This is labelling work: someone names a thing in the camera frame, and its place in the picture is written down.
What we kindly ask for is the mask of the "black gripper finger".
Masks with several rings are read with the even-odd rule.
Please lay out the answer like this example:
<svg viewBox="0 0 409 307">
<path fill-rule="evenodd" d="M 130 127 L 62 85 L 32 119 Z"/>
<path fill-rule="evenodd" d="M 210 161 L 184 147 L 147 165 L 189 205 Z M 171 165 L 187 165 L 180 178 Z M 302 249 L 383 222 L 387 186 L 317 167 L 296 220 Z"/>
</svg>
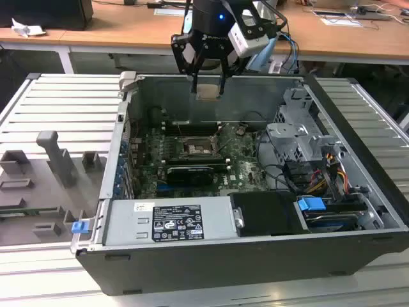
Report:
<svg viewBox="0 0 409 307">
<path fill-rule="evenodd" d="M 242 73 L 243 61 L 242 58 L 237 56 L 231 44 L 220 45 L 219 59 L 222 70 L 219 81 L 219 95 L 222 95 L 227 79 Z"/>
<path fill-rule="evenodd" d="M 197 93 L 197 81 L 200 69 L 205 62 L 208 54 L 208 44 L 204 43 L 199 52 L 196 52 L 193 47 L 187 51 L 187 61 L 189 64 L 188 73 L 192 77 L 191 93 Z"/>
</svg>

